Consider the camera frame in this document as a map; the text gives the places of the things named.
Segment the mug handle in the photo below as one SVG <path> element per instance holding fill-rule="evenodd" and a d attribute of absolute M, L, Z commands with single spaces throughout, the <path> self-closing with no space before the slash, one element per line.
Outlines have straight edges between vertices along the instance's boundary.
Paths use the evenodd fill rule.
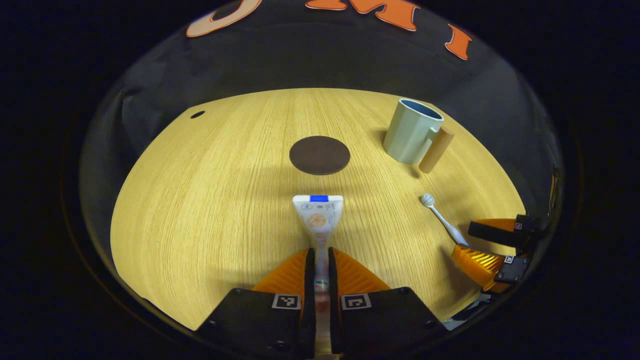
<path fill-rule="evenodd" d="M 444 154 L 444 151 L 447 150 L 451 140 L 453 140 L 453 136 L 455 136 L 455 134 L 452 133 L 451 130 L 440 126 L 440 130 L 438 130 L 435 139 L 433 139 L 433 143 L 424 155 L 424 158 L 422 158 L 420 165 L 418 165 L 423 173 L 428 174 L 433 170 L 433 167 L 436 166 L 438 160 L 440 160 L 442 154 Z"/>

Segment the screw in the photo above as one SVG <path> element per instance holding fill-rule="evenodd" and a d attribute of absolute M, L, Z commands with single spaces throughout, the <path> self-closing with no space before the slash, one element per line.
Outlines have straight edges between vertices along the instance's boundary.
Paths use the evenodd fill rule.
<path fill-rule="evenodd" d="M 284 342 L 282 340 L 278 340 L 278 341 L 276 341 L 275 344 L 273 344 L 273 347 L 275 347 L 276 350 L 278 350 L 278 351 L 287 351 L 287 350 L 289 350 L 289 348 L 291 346 L 289 346 L 289 344 L 287 344 L 286 342 Z"/>

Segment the white toothbrush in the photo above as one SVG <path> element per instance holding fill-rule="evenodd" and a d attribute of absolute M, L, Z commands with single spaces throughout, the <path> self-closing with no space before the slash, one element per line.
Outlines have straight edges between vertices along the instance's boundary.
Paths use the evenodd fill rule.
<path fill-rule="evenodd" d="M 456 243 L 458 243 L 458 245 L 469 246 L 469 244 L 464 239 L 464 237 L 462 237 L 462 234 L 460 234 L 458 229 L 453 227 L 448 221 L 444 220 L 444 217 L 442 217 L 442 215 L 438 212 L 438 210 L 436 210 L 435 206 L 433 205 L 436 203 L 436 199 L 433 198 L 433 195 L 431 195 L 430 193 L 426 193 L 420 197 L 420 201 L 427 208 L 431 209 L 433 213 L 440 219 L 444 227 L 447 229 L 447 231 L 449 232 L 453 240 Z"/>

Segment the light green mug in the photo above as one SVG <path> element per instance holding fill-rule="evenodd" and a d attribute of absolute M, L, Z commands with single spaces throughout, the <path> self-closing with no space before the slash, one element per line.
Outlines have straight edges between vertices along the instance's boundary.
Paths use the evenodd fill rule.
<path fill-rule="evenodd" d="M 444 117 L 420 102 L 400 99 L 383 146 L 389 156 L 405 164 L 416 164 L 429 150 Z"/>

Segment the wood grain surface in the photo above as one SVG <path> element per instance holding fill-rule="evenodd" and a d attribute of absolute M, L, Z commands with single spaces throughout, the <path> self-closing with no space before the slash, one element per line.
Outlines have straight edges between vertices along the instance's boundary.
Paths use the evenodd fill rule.
<path fill-rule="evenodd" d="M 513 218 L 524 206 L 495 158 L 444 112 L 444 125 L 456 136 L 431 173 L 388 156 L 382 141 L 400 98 L 301 88 L 188 109 L 149 145 L 122 186 L 111 223 L 118 273 L 140 296 L 196 329 L 229 289 L 251 288 L 310 246 L 294 195 L 343 195 L 331 244 L 392 288 L 412 287 L 439 319 L 455 314 L 480 287 L 456 268 L 453 240 L 419 197 L 433 194 L 467 238 L 470 220 Z M 289 149 L 312 135 L 345 143 L 349 165 L 327 176 L 294 168 Z"/>

